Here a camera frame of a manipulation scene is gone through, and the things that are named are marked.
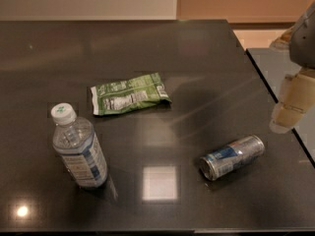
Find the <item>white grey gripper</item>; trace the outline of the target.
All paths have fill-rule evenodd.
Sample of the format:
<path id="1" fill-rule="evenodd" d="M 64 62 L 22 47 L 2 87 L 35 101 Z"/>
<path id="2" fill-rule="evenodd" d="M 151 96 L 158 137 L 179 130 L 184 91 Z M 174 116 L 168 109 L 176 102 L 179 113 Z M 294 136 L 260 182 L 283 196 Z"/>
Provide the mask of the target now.
<path id="1" fill-rule="evenodd" d="M 270 129 L 274 133 L 284 134 L 315 105 L 315 1 L 293 28 L 287 29 L 271 42 L 270 48 L 289 49 L 290 60 L 302 66 L 295 75 L 284 77 L 279 102 L 272 112 Z"/>

